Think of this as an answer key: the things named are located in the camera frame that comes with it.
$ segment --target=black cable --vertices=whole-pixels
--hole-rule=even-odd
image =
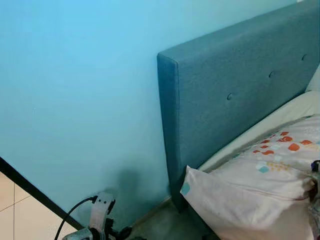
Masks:
[[[97,200],[97,197],[98,196],[91,196],[91,197],[88,197],[86,199],[83,199],[82,201],[78,202],[76,205],[74,205],[73,208],[71,208],[71,210],[66,214],[66,216],[63,218],[60,226],[59,226],[59,229],[58,231],[56,232],[56,235],[55,235],[55,238],[54,240],[58,240],[58,237],[59,237],[59,234],[60,234],[60,231],[62,229],[62,226],[64,225],[65,221],[67,220],[67,218],[69,217],[69,215],[73,212],[73,210],[75,210],[77,207],[79,207],[81,204],[87,202],[87,201],[92,201],[92,203],[94,204],[95,201]]]

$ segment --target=beige tile floor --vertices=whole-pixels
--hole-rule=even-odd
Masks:
[[[0,239],[53,240],[62,219],[0,172]],[[65,223],[59,240],[76,231]]]

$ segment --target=blue wall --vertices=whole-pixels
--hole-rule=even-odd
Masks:
[[[0,1],[0,156],[66,211],[114,191],[132,223],[169,194],[157,53],[294,2]]]

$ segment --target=upholstered headboard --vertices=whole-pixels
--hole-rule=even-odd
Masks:
[[[158,80],[175,205],[186,165],[304,92],[319,64],[319,4],[290,5],[160,52]]]

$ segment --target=mattress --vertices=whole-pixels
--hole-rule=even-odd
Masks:
[[[287,102],[216,152],[199,167],[199,170],[210,172],[224,164],[239,149],[255,142],[267,132],[271,132],[290,121],[313,114],[320,114],[320,91],[308,91]]]

